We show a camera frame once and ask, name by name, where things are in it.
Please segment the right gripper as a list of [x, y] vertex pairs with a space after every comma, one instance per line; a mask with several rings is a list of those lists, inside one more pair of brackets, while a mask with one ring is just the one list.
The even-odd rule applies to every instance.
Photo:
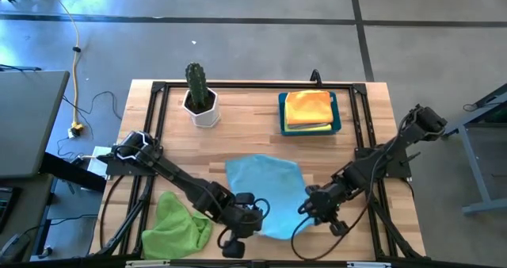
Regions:
[[333, 234], [335, 236], [343, 236], [346, 235], [349, 231], [349, 226], [343, 220], [339, 220], [338, 218], [330, 221], [333, 228]]

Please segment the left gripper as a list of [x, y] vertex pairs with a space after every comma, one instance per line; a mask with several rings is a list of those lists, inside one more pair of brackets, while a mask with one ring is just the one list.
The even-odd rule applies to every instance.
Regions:
[[235, 253], [233, 251], [229, 251], [227, 249], [244, 249], [245, 244], [240, 241], [237, 237], [231, 237], [229, 240], [226, 240], [224, 244], [222, 245], [222, 255], [224, 258], [243, 258], [245, 251], [240, 250], [236, 251]]

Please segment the teal microfiber towel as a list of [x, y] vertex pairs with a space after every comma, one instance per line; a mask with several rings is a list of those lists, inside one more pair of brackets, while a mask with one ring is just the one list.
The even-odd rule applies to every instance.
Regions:
[[261, 235], [289, 240], [314, 224], [307, 214], [298, 213], [307, 194], [297, 163], [268, 155], [248, 155], [227, 161], [225, 169], [233, 193], [252, 193], [270, 204]]

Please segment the grey microfiber towel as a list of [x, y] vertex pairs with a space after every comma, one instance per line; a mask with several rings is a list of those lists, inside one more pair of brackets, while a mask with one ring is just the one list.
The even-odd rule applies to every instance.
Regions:
[[287, 131], [328, 130], [329, 128], [332, 128], [332, 125], [331, 123], [285, 124], [284, 128]]

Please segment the orange microfiber towel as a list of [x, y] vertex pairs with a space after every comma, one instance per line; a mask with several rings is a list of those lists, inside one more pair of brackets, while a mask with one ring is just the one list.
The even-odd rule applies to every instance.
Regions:
[[329, 124], [334, 121], [331, 96], [327, 91], [290, 92], [285, 98], [288, 125]]

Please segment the bright green microfiber towel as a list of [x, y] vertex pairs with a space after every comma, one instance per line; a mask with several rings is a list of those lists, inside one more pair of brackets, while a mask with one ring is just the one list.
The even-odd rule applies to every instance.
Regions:
[[154, 227], [142, 232], [143, 257], [180, 259], [202, 251], [211, 238], [213, 223], [201, 212], [190, 213], [173, 192], [158, 200]]

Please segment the blue plastic bin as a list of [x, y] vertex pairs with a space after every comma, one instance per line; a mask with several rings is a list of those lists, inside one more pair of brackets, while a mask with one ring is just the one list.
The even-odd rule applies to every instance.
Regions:
[[283, 136], [319, 136], [319, 135], [333, 135], [341, 129], [341, 118], [339, 114], [337, 97], [333, 92], [329, 92], [331, 96], [331, 106], [334, 114], [333, 129], [324, 132], [285, 132], [282, 127], [284, 123], [284, 103], [287, 94], [290, 92], [282, 92], [278, 94], [278, 110], [279, 110], [279, 124], [280, 132]]

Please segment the white hexagonal planter pot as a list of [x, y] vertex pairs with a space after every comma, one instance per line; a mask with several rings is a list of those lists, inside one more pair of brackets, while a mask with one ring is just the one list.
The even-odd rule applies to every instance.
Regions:
[[189, 105], [192, 103], [190, 90], [185, 92], [182, 108], [189, 114], [192, 122], [199, 128], [212, 128], [220, 120], [219, 95], [208, 88], [208, 93], [212, 96], [212, 107], [201, 113], [194, 113]]

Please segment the grey metal stand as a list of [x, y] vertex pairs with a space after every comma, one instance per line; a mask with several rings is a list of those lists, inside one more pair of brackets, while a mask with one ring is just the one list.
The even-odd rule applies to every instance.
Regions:
[[463, 110], [466, 115], [453, 121], [444, 134], [460, 137], [481, 197], [464, 206], [463, 214], [507, 209], [507, 190], [501, 193], [494, 188], [496, 179], [507, 182], [507, 83]]

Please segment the white power box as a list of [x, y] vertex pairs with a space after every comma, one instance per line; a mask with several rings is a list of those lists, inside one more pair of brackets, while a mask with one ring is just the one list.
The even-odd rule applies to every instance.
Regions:
[[96, 146], [92, 153], [92, 158], [90, 159], [89, 165], [88, 165], [88, 171], [103, 177], [106, 180], [109, 180], [109, 176], [106, 174], [108, 165], [98, 159], [96, 159], [99, 155], [106, 155], [111, 152], [110, 147], [100, 147]]

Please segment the green cactus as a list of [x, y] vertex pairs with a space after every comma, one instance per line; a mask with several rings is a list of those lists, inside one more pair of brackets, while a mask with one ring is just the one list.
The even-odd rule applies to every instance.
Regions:
[[198, 63], [190, 63], [185, 69], [191, 99], [195, 109], [203, 109], [207, 102], [208, 87], [204, 68]]

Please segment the black table support beam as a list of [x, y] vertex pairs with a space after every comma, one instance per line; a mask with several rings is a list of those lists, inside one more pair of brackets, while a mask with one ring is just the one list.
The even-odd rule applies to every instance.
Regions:
[[47, 152], [44, 153], [39, 172], [41, 174], [52, 174], [57, 178], [73, 182], [88, 190], [101, 193], [105, 191], [106, 180], [103, 177]]

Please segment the black keyboard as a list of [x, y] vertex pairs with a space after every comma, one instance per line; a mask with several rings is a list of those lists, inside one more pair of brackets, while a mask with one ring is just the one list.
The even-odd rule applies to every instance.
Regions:
[[3, 231], [15, 206], [20, 188], [0, 186], [0, 233]]

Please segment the grey side table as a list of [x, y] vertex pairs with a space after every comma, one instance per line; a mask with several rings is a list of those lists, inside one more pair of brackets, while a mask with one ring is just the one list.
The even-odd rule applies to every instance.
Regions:
[[68, 71], [0, 72], [0, 179], [39, 171]]

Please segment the black aluminium rig frame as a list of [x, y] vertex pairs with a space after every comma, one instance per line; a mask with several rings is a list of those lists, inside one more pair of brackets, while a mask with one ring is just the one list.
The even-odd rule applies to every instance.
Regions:
[[[120, 137], [141, 129], [150, 118], [162, 123], [164, 154], [197, 178], [227, 184], [227, 160], [251, 154], [266, 154], [299, 164], [307, 184], [324, 184], [330, 175], [354, 157], [357, 147], [388, 141], [395, 135], [395, 116], [387, 85], [383, 82], [327, 82], [334, 92], [341, 130], [332, 136], [283, 136], [280, 132], [278, 94], [312, 90], [312, 82], [235, 82], [212, 84], [219, 95], [221, 118], [213, 128], [198, 128], [182, 108], [185, 85], [170, 82], [168, 90], [151, 91], [148, 80], [135, 80], [120, 126]], [[364, 210], [365, 197], [348, 201], [339, 217], [352, 227], [340, 239], [322, 224], [310, 226], [294, 241], [253, 235], [245, 241], [248, 260], [287, 260], [319, 256], [324, 261], [372, 260], [375, 257], [372, 231], [378, 231], [387, 249], [387, 231], [379, 218]]]

